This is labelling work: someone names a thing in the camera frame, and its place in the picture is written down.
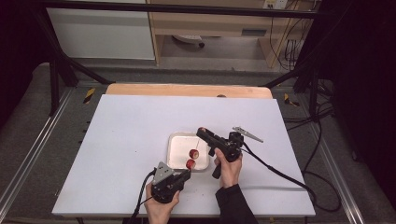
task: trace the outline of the metal bracket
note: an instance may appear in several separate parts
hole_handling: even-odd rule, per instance
[[[241,127],[233,127],[233,130],[236,131],[236,132],[241,133],[242,135],[244,135],[244,136],[246,136],[246,137],[249,137],[249,138],[252,138],[252,139],[254,139],[254,140],[256,140],[256,141],[259,141],[259,142],[261,142],[261,143],[264,142],[264,141],[263,141],[262,139],[260,139],[259,137],[256,137],[255,135],[251,134],[250,132],[245,131],[245,130],[244,130],[243,128],[241,128]]]
[[[175,171],[167,166],[165,163],[160,161],[157,167],[157,171],[155,172],[155,176],[152,180],[152,185],[157,185],[161,183],[161,181],[165,180],[168,176],[172,175]]]

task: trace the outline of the tripod leg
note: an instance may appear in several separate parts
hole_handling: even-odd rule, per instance
[[[299,76],[303,71],[305,71],[305,65],[302,63],[300,66],[296,67],[292,71],[289,71],[287,74],[285,74],[273,81],[270,81],[267,84],[261,85],[259,87],[266,87],[268,89],[271,89],[271,88],[275,87],[276,85],[288,80],[289,78]]]
[[[86,68],[85,66],[83,66],[80,63],[77,63],[76,61],[74,61],[73,59],[69,58],[66,54],[63,53],[64,58],[73,66],[75,67],[78,71],[84,73],[85,75],[87,75],[88,77],[91,77],[93,79],[95,79],[96,81],[102,83],[102,84],[111,84],[114,83],[115,81],[109,81],[99,75],[97,75],[96,73],[94,73],[93,71],[89,70],[88,68]]]
[[[84,219],[82,217],[76,217],[78,224],[84,224]]]

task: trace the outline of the person's left hand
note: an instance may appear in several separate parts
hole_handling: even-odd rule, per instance
[[[151,197],[151,183],[146,185],[146,199]],[[145,202],[146,211],[148,212],[149,224],[166,224],[168,223],[169,217],[171,216],[172,209],[178,204],[178,190],[172,202],[170,203],[159,203],[155,199],[151,198]]]

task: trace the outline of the white cabinet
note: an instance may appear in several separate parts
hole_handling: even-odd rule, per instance
[[[106,2],[146,3],[145,0]],[[61,47],[69,57],[154,60],[147,12],[48,8],[48,13]]]

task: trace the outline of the metal rail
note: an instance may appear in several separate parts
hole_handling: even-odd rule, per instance
[[[73,93],[74,88],[67,88],[64,92],[64,95],[61,98],[60,106],[58,110],[52,117],[49,117],[34,144],[30,148],[28,154],[26,155],[24,161],[22,162],[20,168],[17,173],[14,175],[10,183],[8,184],[6,190],[0,198],[0,223],[2,223],[3,219],[6,217],[6,214],[17,197],[18,193],[21,190],[21,187],[32,170],[35,161],[40,155],[41,150],[44,145],[46,145],[47,140],[50,138],[50,134],[54,129],[56,123],[61,117],[66,105],[69,101],[71,94]]]
[[[297,97],[302,105],[305,114],[309,117],[310,114],[306,97],[302,96],[301,94],[297,94]],[[310,125],[315,137],[318,139],[318,125],[313,122],[311,122]],[[324,137],[322,137],[320,140],[319,151],[326,165],[327,171],[330,174],[332,182],[334,183],[334,186],[337,188],[338,193],[340,194],[342,204],[344,206],[344,210],[346,212],[346,216],[349,219],[349,222],[352,224],[364,224],[361,210],[356,205],[355,200],[353,199],[353,195],[350,192],[349,187],[347,186],[347,182],[345,181],[340,169],[338,168],[338,165],[335,162]]]
[[[108,2],[85,2],[85,1],[54,1],[37,0],[36,3],[42,7],[108,10],[108,11],[140,11],[140,12],[167,12],[167,13],[189,13],[189,14],[211,14],[211,15],[234,15],[252,17],[274,17],[274,18],[302,18],[316,19],[320,17],[335,16],[330,12],[317,11],[295,11],[264,8],[244,7],[204,7],[183,6],[165,4],[136,4],[136,3],[108,3]]]

